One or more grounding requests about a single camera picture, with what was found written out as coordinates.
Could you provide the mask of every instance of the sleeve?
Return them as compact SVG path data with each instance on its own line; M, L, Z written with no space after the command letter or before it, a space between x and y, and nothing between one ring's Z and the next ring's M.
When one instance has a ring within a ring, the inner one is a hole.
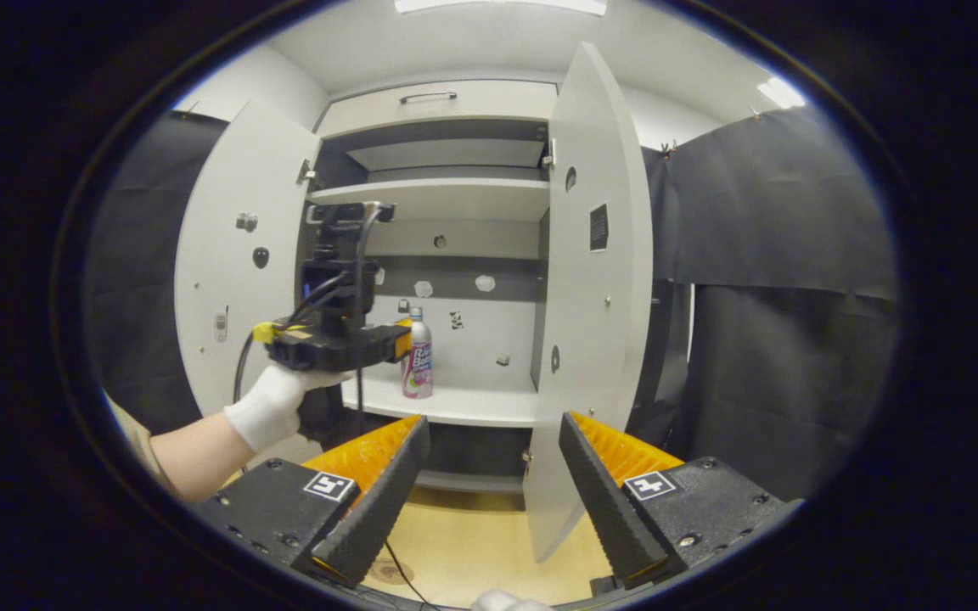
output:
M108 399L108 405L111 406L116 422L120 423L120 429L123 429L123 436L126 438L127 444L131 446L135 457L150 472L153 479L158 480L168 490L173 490L168 476L164 473L164 469L160 468L160 462L153 455L149 430L139 424L135 418L131 418L131 414L128 414L123 407L116 405L115 401L106 392L104 397Z

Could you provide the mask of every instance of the drawer handle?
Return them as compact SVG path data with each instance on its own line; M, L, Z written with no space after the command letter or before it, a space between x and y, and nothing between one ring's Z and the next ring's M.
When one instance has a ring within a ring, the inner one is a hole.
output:
M456 92L430 92L430 93L415 93L413 96L403 96L399 98L399 104L406 104L413 98L423 98L426 96L447 96L447 99L454 100L458 97Z

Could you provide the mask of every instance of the ceiling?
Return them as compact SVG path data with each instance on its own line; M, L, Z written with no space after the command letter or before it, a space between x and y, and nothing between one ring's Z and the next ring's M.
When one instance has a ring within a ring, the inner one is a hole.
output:
M602 53L622 85L736 121L776 104L769 75L736 51L640 0L597 17L533 4L461 4L399 15L392 0L345 0L280 32L271 46L330 94L405 75L536 70L563 75L577 43Z

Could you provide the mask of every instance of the keyhole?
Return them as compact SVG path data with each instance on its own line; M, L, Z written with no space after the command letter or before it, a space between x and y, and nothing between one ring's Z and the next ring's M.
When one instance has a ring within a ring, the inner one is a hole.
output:
M576 167L572 166L568 169L568 173L564 177L564 193L571 191L573 187L576 186Z

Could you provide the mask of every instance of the gloved hand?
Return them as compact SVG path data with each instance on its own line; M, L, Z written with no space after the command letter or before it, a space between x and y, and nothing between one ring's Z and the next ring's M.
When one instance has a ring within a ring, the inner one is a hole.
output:
M537 600L520 600L502 589L493 588L478 596L470 611L554 611L554 608Z
M257 455L296 434L300 428L296 408L304 399L304 392L334 386L349 378L349 372L299 372L271 363L247 395L225 407L225 417Z

